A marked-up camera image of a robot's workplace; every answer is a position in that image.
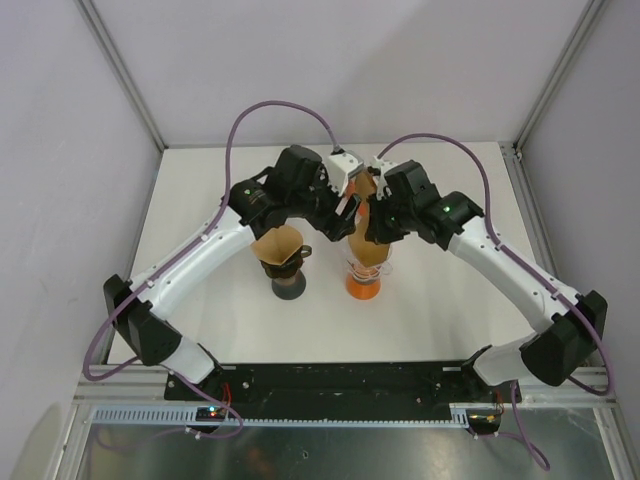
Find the brown paper coffee filter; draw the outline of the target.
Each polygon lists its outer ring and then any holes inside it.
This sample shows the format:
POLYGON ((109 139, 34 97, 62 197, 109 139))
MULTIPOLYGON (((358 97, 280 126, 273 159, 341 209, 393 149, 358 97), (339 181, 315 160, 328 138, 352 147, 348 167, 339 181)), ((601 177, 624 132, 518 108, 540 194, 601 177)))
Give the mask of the brown paper coffee filter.
POLYGON ((383 264, 390 253, 389 244, 376 244, 366 239, 370 219, 368 197, 376 191, 377 186, 373 177, 367 171, 360 172, 351 180, 346 190, 348 197, 357 195, 361 200, 356 218, 356 230, 348 236, 348 244, 355 258, 366 268, 383 264))
POLYGON ((270 229, 250 245, 254 256, 267 265, 281 266, 303 246, 299 230, 283 225, 270 229))

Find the clear plastic dripper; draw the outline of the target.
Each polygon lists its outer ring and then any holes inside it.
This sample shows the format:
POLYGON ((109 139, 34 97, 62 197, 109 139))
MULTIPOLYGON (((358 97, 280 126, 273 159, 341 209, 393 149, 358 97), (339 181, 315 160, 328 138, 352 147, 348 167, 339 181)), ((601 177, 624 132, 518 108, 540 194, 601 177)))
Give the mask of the clear plastic dripper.
POLYGON ((374 266, 364 266, 351 253, 346 254, 345 265, 347 273, 360 283, 372 283, 382 276, 389 275, 393 271, 393 266, 389 260, 385 260, 374 266))

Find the olive green plastic dripper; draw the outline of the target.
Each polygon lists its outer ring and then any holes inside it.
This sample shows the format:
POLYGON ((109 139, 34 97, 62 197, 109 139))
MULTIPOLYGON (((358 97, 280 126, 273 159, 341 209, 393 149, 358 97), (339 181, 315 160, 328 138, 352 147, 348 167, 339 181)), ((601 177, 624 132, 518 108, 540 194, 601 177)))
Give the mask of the olive green plastic dripper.
POLYGON ((266 275, 270 279, 289 279, 301 269, 304 260, 312 254, 312 247, 302 245, 281 264, 260 261, 266 275))

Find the glass beaker with orange contents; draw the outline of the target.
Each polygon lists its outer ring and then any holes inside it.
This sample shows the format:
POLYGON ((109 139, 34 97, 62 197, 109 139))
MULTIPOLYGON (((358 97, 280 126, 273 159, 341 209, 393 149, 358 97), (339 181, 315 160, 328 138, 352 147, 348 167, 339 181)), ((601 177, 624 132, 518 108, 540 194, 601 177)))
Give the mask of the glass beaker with orange contents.
POLYGON ((372 283, 360 283, 348 273, 346 274, 345 286, 347 292, 357 300, 371 300, 381 289, 380 278, 372 283))

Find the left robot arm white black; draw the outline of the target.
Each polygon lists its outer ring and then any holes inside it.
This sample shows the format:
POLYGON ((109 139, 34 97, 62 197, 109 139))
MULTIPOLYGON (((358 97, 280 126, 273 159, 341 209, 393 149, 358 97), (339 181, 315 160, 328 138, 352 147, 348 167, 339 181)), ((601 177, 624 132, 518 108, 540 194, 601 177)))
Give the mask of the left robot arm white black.
POLYGON ((364 162, 340 147, 321 157, 292 145, 276 163, 226 189, 219 212, 160 264, 132 280, 104 284, 110 320, 146 366, 164 366, 186 380, 197 398, 221 387, 217 361, 168 322, 169 316, 216 268, 290 218, 302 218, 336 242, 355 230, 361 200, 347 186, 364 162))

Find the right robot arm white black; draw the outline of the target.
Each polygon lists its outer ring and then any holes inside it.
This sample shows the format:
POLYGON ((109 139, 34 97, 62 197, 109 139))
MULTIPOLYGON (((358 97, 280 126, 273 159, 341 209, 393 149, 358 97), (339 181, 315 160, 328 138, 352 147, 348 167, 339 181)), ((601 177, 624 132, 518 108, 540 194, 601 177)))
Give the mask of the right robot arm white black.
POLYGON ((520 257, 487 228, 487 214, 469 197, 441 196, 420 163, 374 159, 369 170, 377 191, 368 198, 367 240, 388 244, 417 233, 483 275, 533 330, 467 360, 461 388, 469 399, 484 401, 497 385, 530 377, 557 387, 596 350, 608 309, 597 291, 582 294, 520 257))

